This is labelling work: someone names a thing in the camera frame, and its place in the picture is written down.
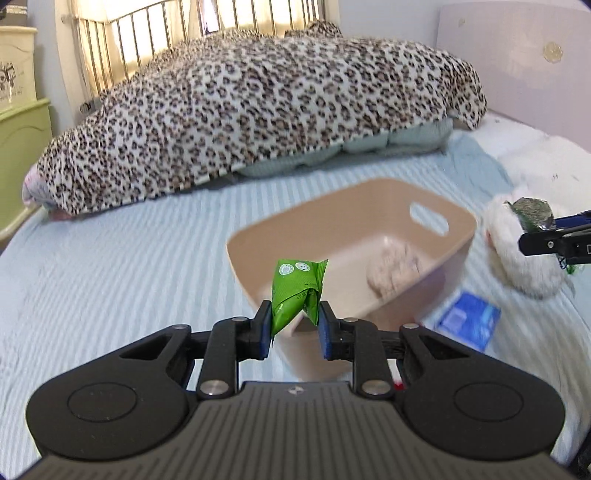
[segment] pillow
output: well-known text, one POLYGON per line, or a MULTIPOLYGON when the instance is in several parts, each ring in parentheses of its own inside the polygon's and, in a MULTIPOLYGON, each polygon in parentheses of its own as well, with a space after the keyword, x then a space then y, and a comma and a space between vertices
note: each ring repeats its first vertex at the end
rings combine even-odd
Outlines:
POLYGON ((342 145, 335 145, 308 154, 258 162, 239 170, 238 173, 247 177, 269 177, 286 174, 302 165, 308 167, 319 165, 343 152, 351 154, 377 152, 380 155, 389 157, 429 153, 445 145, 452 133, 452 123, 452 119, 447 118, 393 133, 386 132, 351 140, 342 145))

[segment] blue card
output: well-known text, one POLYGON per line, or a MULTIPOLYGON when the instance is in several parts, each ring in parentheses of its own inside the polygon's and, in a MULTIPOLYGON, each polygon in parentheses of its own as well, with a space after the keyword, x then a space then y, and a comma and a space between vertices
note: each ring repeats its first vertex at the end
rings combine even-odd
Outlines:
POLYGON ((495 331, 501 310, 486 300, 463 292, 441 317, 436 331, 483 352, 495 331))

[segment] green snack package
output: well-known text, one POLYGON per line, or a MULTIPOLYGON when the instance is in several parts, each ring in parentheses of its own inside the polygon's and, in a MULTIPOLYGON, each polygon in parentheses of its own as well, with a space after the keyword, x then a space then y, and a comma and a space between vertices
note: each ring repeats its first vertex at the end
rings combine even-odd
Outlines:
POLYGON ((322 279, 328 260, 315 263, 303 260, 277 262, 272 286, 273 338, 302 310, 318 325, 322 279))

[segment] stuffed animal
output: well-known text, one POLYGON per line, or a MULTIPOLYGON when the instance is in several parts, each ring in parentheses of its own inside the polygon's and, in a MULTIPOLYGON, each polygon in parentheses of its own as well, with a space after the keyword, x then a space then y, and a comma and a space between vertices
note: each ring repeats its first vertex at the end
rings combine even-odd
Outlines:
MULTIPOLYGON (((519 251, 518 241, 524 231, 507 202, 514 203, 522 197, 532 197, 525 187, 493 198, 483 214, 484 227, 489 245, 501 260, 507 279, 524 294, 544 299, 560 291, 567 273, 556 255, 526 257, 519 251)), ((550 207, 555 218, 564 215, 560 206, 550 207)))

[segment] lavender headboard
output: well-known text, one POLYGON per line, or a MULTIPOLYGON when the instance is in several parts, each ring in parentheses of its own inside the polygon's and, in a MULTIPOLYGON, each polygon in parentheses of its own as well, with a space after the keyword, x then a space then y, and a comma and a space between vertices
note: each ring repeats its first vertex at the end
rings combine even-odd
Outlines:
POLYGON ((437 47, 474 65, 491 110, 591 151, 591 12, 581 5, 448 5, 437 47))

